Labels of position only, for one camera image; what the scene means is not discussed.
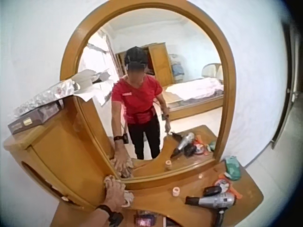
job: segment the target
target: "ceiling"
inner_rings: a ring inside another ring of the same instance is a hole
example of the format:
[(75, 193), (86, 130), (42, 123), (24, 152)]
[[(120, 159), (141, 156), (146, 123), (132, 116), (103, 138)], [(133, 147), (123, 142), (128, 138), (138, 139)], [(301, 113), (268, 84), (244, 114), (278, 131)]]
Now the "ceiling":
[(113, 31), (160, 21), (181, 21), (184, 16), (165, 9), (137, 9), (110, 20), (106, 26)]

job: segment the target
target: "door frame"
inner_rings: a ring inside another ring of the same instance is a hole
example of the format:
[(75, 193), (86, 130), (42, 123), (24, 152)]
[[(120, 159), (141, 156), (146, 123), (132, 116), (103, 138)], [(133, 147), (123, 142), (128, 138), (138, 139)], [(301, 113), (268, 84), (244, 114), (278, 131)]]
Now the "door frame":
[(286, 51), (287, 51), (287, 85), (286, 85), (286, 96), (284, 107), (282, 110), (281, 119), (276, 130), (274, 137), (271, 140), (271, 147), (272, 149), (275, 148), (276, 144), (278, 143), (284, 127), (287, 122), (287, 118), (289, 116), (290, 110), (293, 106), (293, 95), (294, 95), (294, 80), (295, 77), (298, 76), (298, 47), (296, 44), (296, 36), (297, 31), (294, 25), (289, 22), (282, 22), (282, 27), (285, 36), (285, 43), (286, 43)]

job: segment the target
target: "gray hair dryer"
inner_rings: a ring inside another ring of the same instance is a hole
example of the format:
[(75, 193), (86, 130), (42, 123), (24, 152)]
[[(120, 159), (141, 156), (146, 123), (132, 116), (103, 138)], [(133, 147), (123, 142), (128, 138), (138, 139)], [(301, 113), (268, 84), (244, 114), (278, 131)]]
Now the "gray hair dryer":
[(214, 227), (222, 226), (225, 211), (231, 206), (235, 205), (235, 203), (235, 195), (229, 192), (202, 198), (187, 196), (185, 200), (185, 204), (188, 205), (215, 209), (217, 211), (217, 216), (214, 223)]
[(184, 152), (184, 148), (188, 145), (191, 144), (195, 139), (195, 135), (190, 132), (189, 134), (187, 134), (186, 136), (184, 136), (182, 138), (182, 140), (180, 141), (179, 145), (174, 149), (172, 155), (170, 156), (170, 158), (173, 158), (179, 154), (181, 154), (182, 152)]

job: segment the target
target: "black pants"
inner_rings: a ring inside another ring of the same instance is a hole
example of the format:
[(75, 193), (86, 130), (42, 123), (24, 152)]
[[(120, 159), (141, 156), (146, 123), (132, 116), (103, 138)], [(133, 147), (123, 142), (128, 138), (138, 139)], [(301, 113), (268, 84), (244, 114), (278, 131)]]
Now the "black pants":
[(156, 158), (160, 154), (160, 124), (157, 115), (144, 124), (128, 124), (129, 135), (134, 144), (134, 150), (138, 159), (144, 159), (143, 132), (145, 132), (151, 149), (151, 157)]

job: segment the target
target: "wristwatch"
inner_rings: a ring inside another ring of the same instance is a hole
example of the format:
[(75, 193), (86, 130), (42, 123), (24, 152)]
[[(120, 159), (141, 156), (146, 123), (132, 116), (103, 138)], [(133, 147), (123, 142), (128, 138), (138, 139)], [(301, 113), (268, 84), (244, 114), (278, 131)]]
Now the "wristwatch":
[(109, 223), (110, 225), (119, 226), (123, 221), (123, 215), (121, 213), (112, 212), (112, 210), (107, 205), (97, 206), (97, 209), (104, 210), (109, 215)]
[(123, 136), (115, 136), (114, 137), (114, 141), (116, 141), (116, 140), (123, 140), (123, 139), (124, 139)]
[(167, 115), (162, 114), (162, 120), (164, 121), (166, 119), (169, 119), (169, 114), (167, 114)]

